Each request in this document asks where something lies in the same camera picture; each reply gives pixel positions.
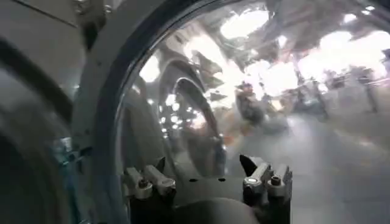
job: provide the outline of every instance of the light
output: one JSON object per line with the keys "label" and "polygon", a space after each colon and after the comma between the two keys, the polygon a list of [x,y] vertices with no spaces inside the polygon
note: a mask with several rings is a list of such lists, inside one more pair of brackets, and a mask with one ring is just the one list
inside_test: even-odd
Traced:
{"label": "light", "polygon": [[373,11],[374,9],[375,9],[375,7],[372,5],[366,7],[366,10],[368,10],[368,11]]}
{"label": "light", "polygon": [[287,42],[287,37],[281,35],[278,37],[278,44],[279,44],[279,47],[283,47]]}
{"label": "light", "polygon": [[279,100],[271,100],[271,105],[275,108],[276,111],[281,111],[283,109],[283,106]]}
{"label": "light", "polygon": [[248,34],[262,27],[269,19],[268,12],[256,10],[244,12],[243,14],[232,16],[221,26],[221,33],[227,39],[236,37],[246,37]]}
{"label": "light", "polygon": [[160,75],[158,58],[152,55],[140,71],[140,76],[145,82],[153,82]]}
{"label": "light", "polygon": [[250,178],[248,178],[248,179],[247,179],[247,181],[248,181],[248,182],[250,182],[250,183],[256,183],[256,182],[257,182],[257,180],[256,180],[256,179],[254,179],[254,178],[251,178],[251,177],[250,177]]}
{"label": "light", "polygon": [[205,117],[203,117],[203,114],[199,113],[193,119],[193,123],[191,124],[191,127],[195,128],[195,129],[199,129],[199,128],[202,128],[205,123],[206,123]]}
{"label": "light", "polygon": [[178,104],[178,103],[174,103],[174,104],[172,105],[172,110],[173,110],[173,111],[178,111],[179,108],[180,108],[180,104]]}
{"label": "light", "polygon": [[167,106],[172,106],[176,101],[176,95],[175,94],[170,94],[165,100],[165,104]]}
{"label": "light", "polygon": [[356,20],[356,16],[354,14],[345,14],[344,15],[344,23],[350,23]]}
{"label": "light", "polygon": [[345,46],[352,38],[352,35],[347,31],[336,31],[330,33],[320,40],[320,47],[322,49],[335,49]]}
{"label": "light", "polygon": [[256,56],[256,55],[258,55],[258,52],[255,49],[252,49],[252,50],[250,50],[250,54],[252,54],[253,56]]}
{"label": "light", "polygon": [[173,123],[176,123],[178,120],[179,120],[179,117],[177,117],[177,116],[172,116],[172,117],[171,117],[171,121],[172,121]]}

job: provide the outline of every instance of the metal bracket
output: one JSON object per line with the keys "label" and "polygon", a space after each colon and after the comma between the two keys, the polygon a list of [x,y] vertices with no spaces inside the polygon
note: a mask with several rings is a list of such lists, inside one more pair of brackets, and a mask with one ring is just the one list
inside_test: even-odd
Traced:
{"label": "metal bracket", "polygon": [[126,169],[123,180],[127,187],[124,189],[128,196],[134,196],[139,200],[145,200],[152,196],[153,185],[145,180],[134,167]]}
{"label": "metal bracket", "polygon": [[292,172],[289,166],[279,165],[274,175],[267,181],[267,192],[271,197],[290,198],[292,193]]}
{"label": "metal bracket", "polygon": [[166,196],[176,189],[176,182],[171,178],[167,178],[158,169],[152,165],[148,165],[144,169],[145,178],[153,183],[161,196]]}

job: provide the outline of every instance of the curved glass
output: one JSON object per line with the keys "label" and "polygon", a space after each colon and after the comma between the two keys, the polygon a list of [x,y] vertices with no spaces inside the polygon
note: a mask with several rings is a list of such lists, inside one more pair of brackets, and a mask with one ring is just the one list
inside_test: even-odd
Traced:
{"label": "curved glass", "polygon": [[241,1],[187,22],[125,92],[125,163],[242,175],[245,154],[289,164],[305,206],[387,194],[389,18],[368,2]]}

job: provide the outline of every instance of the ceiling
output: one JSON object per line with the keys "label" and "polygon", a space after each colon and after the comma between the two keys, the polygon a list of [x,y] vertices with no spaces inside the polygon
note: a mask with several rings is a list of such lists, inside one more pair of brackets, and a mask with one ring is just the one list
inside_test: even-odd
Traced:
{"label": "ceiling", "polygon": [[[324,35],[336,30],[362,35],[370,30],[367,26],[380,25],[374,16],[361,13],[367,5],[355,0],[241,1],[204,15],[200,22],[226,56],[243,69],[261,59],[269,62],[286,60],[291,53],[318,46]],[[248,37],[226,39],[221,34],[221,26],[235,13],[240,15],[245,10],[267,10],[270,19]],[[343,24],[346,13],[354,13],[359,19],[353,24]],[[277,42],[280,35],[287,39],[282,47]]]}

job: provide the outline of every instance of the ceiling light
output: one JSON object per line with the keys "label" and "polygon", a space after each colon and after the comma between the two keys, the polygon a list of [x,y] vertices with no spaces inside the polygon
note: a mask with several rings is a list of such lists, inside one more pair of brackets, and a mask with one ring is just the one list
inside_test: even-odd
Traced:
{"label": "ceiling light", "polygon": [[153,82],[160,75],[158,58],[151,56],[140,71],[140,76],[145,82]]}
{"label": "ceiling light", "polygon": [[344,23],[352,22],[356,19],[356,16],[354,14],[345,14],[344,15]]}
{"label": "ceiling light", "polygon": [[374,9],[375,9],[375,7],[372,5],[366,7],[366,10],[368,10],[368,11],[373,11]]}
{"label": "ceiling light", "polygon": [[287,37],[281,35],[280,37],[278,37],[278,44],[279,44],[279,47],[283,47],[287,42]]}
{"label": "ceiling light", "polygon": [[268,19],[268,12],[262,10],[234,15],[221,26],[221,33],[227,39],[247,37],[248,34],[263,26]]}
{"label": "ceiling light", "polygon": [[334,49],[337,47],[342,47],[351,38],[352,35],[347,31],[336,31],[322,37],[320,40],[320,47],[322,49]]}
{"label": "ceiling light", "polygon": [[365,15],[370,15],[370,14],[371,14],[371,12],[370,12],[370,11],[367,11],[367,10],[363,10],[363,11],[361,11],[361,13],[363,13],[363,14],[365,14]]}

